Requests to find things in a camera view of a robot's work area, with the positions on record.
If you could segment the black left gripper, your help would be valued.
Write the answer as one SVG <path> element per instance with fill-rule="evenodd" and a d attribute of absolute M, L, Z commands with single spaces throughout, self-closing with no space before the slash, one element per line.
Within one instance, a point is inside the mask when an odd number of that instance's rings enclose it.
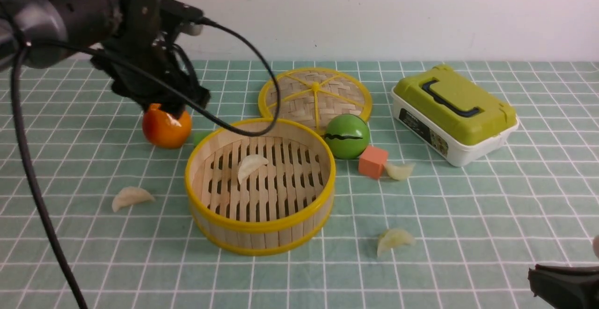
<path fill-rule="evenodd" d="M 197 36 L 203 10 L 178 0 L 119 0 L 123 20 L 115 36 L 101 43 L 104 54 L 126 61 L 163 81 L 159 85 L 105 58 L 93 57 L 92 65 L 113 79 L 111 91 L 135 102 L 143 112 L 160 106 L 180 117 L 187 102 L 171 92 L 184 94 L 204 109 L 211 94 L 199 84 L 188 55 L 177 44 L 180 34 Z"/>

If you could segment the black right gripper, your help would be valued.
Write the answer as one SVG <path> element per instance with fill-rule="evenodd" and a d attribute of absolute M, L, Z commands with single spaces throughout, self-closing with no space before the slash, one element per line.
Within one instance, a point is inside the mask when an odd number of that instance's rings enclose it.
<path fill-rule="evenodd" d="M 530 290 L 555 309 L 597 309 L 599 267 L 536 264 L 528 269 Z"/>

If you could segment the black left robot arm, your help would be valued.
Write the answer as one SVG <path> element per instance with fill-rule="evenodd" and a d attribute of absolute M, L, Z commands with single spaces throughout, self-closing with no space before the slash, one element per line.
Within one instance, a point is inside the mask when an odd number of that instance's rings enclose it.
<path fill-rule="evenodd" d="M 211 98 L 175 42 L 181 33 L 199 35 L 203 18 L 177 0 L 1 0 L 1 70 L 13 65 L 17 34 L 77 48 L 99 44 L 90 61 L 112 79 L 114 94 L 179 117 L 188 101 L 205 108 Z"/>

